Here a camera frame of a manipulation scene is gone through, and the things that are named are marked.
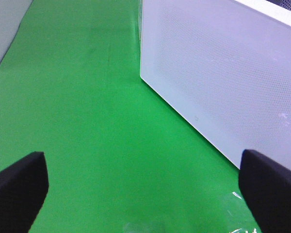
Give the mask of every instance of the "green floor mat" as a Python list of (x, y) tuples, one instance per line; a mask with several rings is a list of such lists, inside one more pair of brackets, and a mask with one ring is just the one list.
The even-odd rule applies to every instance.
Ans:
[(30, 232), (251, 233), (238, 170), (139, 77), (138, 3), (34, 0), (0, 65), (0, 170), (48, 164)]

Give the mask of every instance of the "white perforated panel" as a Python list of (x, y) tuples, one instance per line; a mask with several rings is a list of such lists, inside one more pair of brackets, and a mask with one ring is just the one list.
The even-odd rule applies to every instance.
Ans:
[(282, 0), (280, 6), (291, 11), (291, 0)]
[(291, 28), (232, 0), (154, 2), (142, 78), (236, 166), (256, 149), (291, 169)]

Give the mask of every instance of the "white wall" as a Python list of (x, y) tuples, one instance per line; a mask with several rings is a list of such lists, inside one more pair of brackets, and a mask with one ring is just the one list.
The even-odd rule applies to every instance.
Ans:
[(0, 0), (0, 61), (9, 48), (32, 0)]

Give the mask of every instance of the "green fabric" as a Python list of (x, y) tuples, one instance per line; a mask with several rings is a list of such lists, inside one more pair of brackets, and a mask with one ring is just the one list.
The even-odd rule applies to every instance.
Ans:
[(0, 170), (46, 155), (31, 233), (257, 227), (238, 170), (139, 77), (138, 0), (34, 0), (0, 65)]

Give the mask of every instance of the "black foam pad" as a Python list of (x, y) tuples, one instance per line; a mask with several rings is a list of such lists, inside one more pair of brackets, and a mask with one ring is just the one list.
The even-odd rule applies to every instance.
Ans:
[(291, 232), (290, 170), (255, 150), (245, 150), (239, 189), (262, 232)]
[(0, 172), (0, 233), (27, 233), (49, 189), (43, 152), (33, 152)]

